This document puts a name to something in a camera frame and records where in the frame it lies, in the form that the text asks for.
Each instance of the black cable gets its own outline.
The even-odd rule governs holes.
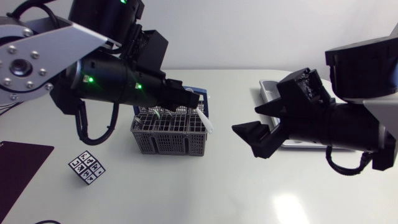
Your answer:
[[[2,105],[2,106],[0,106],[0,107],[9,107],[9,106],[12,106],[12,105],[14,105],[14,104],[16,104],[16,103],[10,103],[10,104],[8,104],[8,105]]]
[[[20,19],[21,15],[26,12],[26,10],[32,8],[32,7],[37,7],[42,9],[43,11],[45,11],[47,13],[47,15],[49,15],[49,18],[54,26],[54,28],[58,29],[60,28],[60,24],[58,22],[57,17],[55,16],[55,14],[51,11],[51,9],[47,6],[45,6],[43,3],[40,2],[50,2],[50,1],[26,1],[24,3],[22,3],[21,5],[19,5],[14,12],[12,13],[7,13],[8,17],[13,17],[15,19]]]
[[[0,116],[7,113],[9,110],[13,109],[14,107],[21,105],[23,102],[19,102],[19,103],[14,103],[14,105],[9,106],[8,108],[2,108],[1,110],[5,110],[3,112],[0,113]]]
[[[40,221],[36,224],[45,224],[45,223],[52,223],[52,224],[61,224],[60,222],[57,222],[55,220],[44,220],[44,221]]]
[[[361,162],[359,163],[359,167],[354,168],[354,169],[349,169],[345,167],[341,167],[337,164],[335,164],[331,160],[331,151],[332,147],[328,146],[326,148],[326,160],[328,161],[330,167],[334,169],[337,173],[342,174],[342,175],[356,175],[362,172],[362,170],[372,161],[372,154],[368,152],[362,153],[361,156]]]
[[[89,146],[96,146],[107,140],[107,138],[110,137],[116,126],[116,121],[118,120],[118,114],[119,114],[119,103],[114,103],[112,117],[111,117],[111,124],[107,127],[108,130],[98,139],[90,139],[88,137],[86,106],[85,102],[82,101],[75,115],[77,134],[79,135],[80,140]]]
[[[56,29],[61,28],[57,17],[55,16],[55,14],[51,11],[51,9],[49,7],[47,7],[46,5],[43,5],[43,4],[34,5],[34,7],[43,9],[43,11],[45,11],[45,13],[47,13],[47,15],[49,15],[49,18],[50,18],[51,23],[53,24],[54,28],[56,28]]]

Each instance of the white wall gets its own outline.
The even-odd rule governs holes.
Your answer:
[[[1,1],[0,15],[22,0]],[[49,4],[67,17],[71,0]],[[324,51],[389,35],[396,0],[144,0],[140,23],[168,41],[163,69],[317,68],[328,76]],[[43,17],[32,9],[23,19]]]

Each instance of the gray plastic basket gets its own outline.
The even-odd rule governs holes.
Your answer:
[[[198,108],[202,112],[207,108],[205,103],[207,101],[199,101]],[[207,130],[196,111],[184,106],[177,108],[176,112],[158,106],[139,107],[139,113],[131,124],[131,132],[143,154],[205,154]]]

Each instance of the white table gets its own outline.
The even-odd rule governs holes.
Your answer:
[[[333,171],[324,151],[278,150],[255,158],[231,126],[267,122],[260,79],[275,70],[169,70],[168,78],[205,88],[215,133],[205,155],[142,155],[129,128],[131,106],[121,106],[113,135],[99,146],[79,141],[75,119],[47,95],[0,117],[0,141],[54,146],[4,223],[398,223],[398,167],[368,166],[354,177]],[[87,102],[89,135],[109,125],[112,104]],[[68,167],[89,150],[106,168],[90,186]],[[334,152],[336,163],[356,167],[360,153]]]

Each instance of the cube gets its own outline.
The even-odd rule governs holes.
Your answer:
[[[88,185],[105,172],[105,168],[101,163],[88,151],[83,152],[72,160],[69,166]]]

